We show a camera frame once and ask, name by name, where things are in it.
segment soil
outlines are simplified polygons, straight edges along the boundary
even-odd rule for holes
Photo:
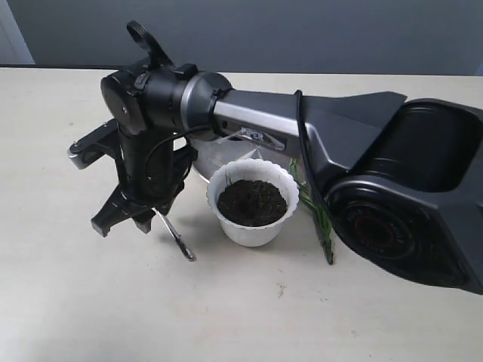
[[[287,212],[287,202],[274,185],[245,179],[226,187],[217,206],[228,220],[254,227],[271,224]]]

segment white plastic pot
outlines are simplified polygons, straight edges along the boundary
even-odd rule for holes
[[[238,225],[224,217],[217,207],[218,197],[229,183],[235,183],[240,179],[260,180],[273,184],[287,202],[285,215],[272,224],[258,227]],[[211,209],[230,239],[244,247],[259,247],[273,240],[281,231],[285,220],[292,216],[297,209],[299,190],[294,178],[277,164],[248,158],[229,162],[218,169],[210,178],[207,197]]]

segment small metal tool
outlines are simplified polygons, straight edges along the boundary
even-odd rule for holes
[[[161,220],[163,220],[163,222],[165,223],[165,225],[168,228],[171,236],[176,241],[177,246],[180,248],[181,253],[183,253],[183,255],[190,262],[194,262],[196,260],[195,254],[186,246],[186,244],[183,243],[183,241],[181,240],[181,235],[176,231],[176,229],[170,223],[168,218],[165,215],[163,215],[162,213],[160,213],[159,211],[157,211],[156,209],[153,209],[153,210],[154,210],[155,213],[158,214],[159,217],[161,217]]]

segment robotic arm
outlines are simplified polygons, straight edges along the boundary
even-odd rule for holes
[[[218,73],[175,66],[130,22],[149,55],[101,81],[114,119],[72,144],[86,168],[114,159],[118,185],[91,220],[107,236],[167,215],[197,158],[190,139],[238,137],[301,158],[313,198],[360,256],[417,283],[483,293],[483,111],[393,92],[308,97],[235,90]],[[174,140],[186,146],[174,151]]]

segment table surface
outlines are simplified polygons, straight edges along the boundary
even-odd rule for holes
[[[72,141],[109,119],[99,70],[0,69],[0,360],[480,361],[483,299],[385,273],[337,241],[325,262],[300,207],[271,244],[222,233],[192,173],[170,218],[107,238],[90,218],[116,184],[108,158],[79,171]],[[227,74],[245,90],[399,91],[483,107],[483,78]]]

